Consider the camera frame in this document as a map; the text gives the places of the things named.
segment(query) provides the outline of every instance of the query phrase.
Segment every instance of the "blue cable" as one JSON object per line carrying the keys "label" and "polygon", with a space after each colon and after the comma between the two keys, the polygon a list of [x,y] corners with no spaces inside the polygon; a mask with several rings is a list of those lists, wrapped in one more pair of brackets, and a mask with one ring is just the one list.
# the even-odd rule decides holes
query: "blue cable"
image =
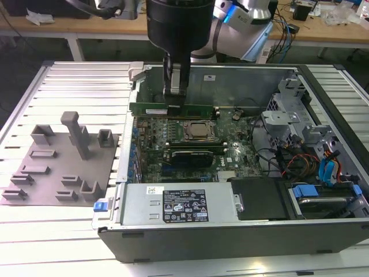
{"label": "blue cable", "polygon": [[283,55],[282,55],[281,59],[278,62],[278,63],[281,63],[283,61],[283,59],[286,57],[287,51],[288,51],[288,49],[290,47],[289,46],[289,37],[291,37],[291,39],[292,39],[292,35],[289,32],[288,24],[287,24],[287,22],[285,20],[283,20],[283,21],[276,20],[276,21],[277,22],[281,22],[284,25],[284,28],[287,29],[287,39],[286,39],[287,46],[285,47],[284,52],[283,52]]}

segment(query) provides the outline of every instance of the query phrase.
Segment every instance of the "electronic device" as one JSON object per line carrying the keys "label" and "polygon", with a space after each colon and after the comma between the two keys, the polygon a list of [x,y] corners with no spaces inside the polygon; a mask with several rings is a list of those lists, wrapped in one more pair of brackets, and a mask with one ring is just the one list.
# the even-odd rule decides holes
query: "electronic device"
{"label": "electronic device", "polygon": [[313,4],[307,1],[296,1],[295,11],[293,12],[292,18],[294,20],[306,21],[309,12],[313,8]]}
{"label": "electronic device", "polygon": [[308,67],[194,65],[181,114],[163,105],[162,69],[130,66],[115,193],[95,205],[119,261],[333,253],[369,238],[369,153]]}
{"label": "electronic device", "polygon": [[287,25],[287,28],[288,28],[288,31],[292,34],[294,33],[298,33],[299,30],[300,30],[300,27],[298,27],[297,25],[295,24],[288,24]]}

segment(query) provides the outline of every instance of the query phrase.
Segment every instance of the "label sticker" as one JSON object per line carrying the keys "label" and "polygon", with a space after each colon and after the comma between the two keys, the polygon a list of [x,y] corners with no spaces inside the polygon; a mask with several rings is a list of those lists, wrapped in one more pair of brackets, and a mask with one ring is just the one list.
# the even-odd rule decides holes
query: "label sticker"
{"label": "label sticker", "polygon": [[146,114],[168,114],[168,110],[156,110],[154,108],[147,108]]}
{"label": "label sticker", "polygon": [[204,75],[204,81],[215,81],[215,75]]}
{"label": "label sticker", "polygon": [[164,190],[162,193],[165,223],[209,221],[204,189]]}
{"label": "label sticker", "polygon": [[163,194],[163,186],[148,186],[146,189],[146,194]]}

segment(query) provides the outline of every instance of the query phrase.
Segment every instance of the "power connector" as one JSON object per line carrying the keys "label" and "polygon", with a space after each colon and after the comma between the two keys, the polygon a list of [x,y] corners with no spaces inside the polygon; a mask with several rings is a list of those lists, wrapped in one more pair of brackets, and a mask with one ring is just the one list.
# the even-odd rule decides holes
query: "power connector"
{"label": "power connector", "polygon": [[289,29],[289,33],[291,33],[291,34],[298,33],[298,32],[299,32],[299,29],[300,29],[300,27],[298,27],[298,26],[296,26],[296,25],[293,25],[293,24],[288,24],[288,25],[285,27],[286,32],[288,32],[288,31],[287,31],[287,28]]}

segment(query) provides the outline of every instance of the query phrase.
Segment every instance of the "grey plastic base plate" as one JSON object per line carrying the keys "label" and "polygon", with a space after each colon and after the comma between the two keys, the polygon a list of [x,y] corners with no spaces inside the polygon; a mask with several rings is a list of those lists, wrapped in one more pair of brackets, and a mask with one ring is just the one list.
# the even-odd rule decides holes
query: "grey plastic base plate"
{"label": "grey plastic base plate", "polygon": [[[15,185],[10,183],[9,187],[4,190],[22,189],[27,196],[22,197],[8,197],[12,199],[1,198],[2,205],[64,205],[64,206],[93,206],[94,200],[85,201],[83,195],[80,193],[81,185],[65,185],[62,183],[63,176],[76,175],[82,181],[86,181],[89,188],[92,189],[97,181],[101,192],[96,197],[104,197],[109,181],[111,166],[118,144],[118,135],[113,135],[114,146],[110,148],[101,148],[97,139],[97,134],[90,134],[91,142],[88,148],[91,156],[88,160],[82,160],[78,154],[77,148],[70,142],[68,133],[55,133],[55,136],[47,137],[50,145],[36,145],[33,143],[23,159],[21,166],[17,173],[20,173],[24,166],[32,168],[33,166],[39,168],[49,167],[47,174],[32,174],[29,175],[34,179],[31,185]],[[55,157],[46,158],[31,158],[30,154],[35,151],[55,150]],[[59,201],[56,195],[58,191],[73,190],[78,199],[71,197],[70,200]]]}

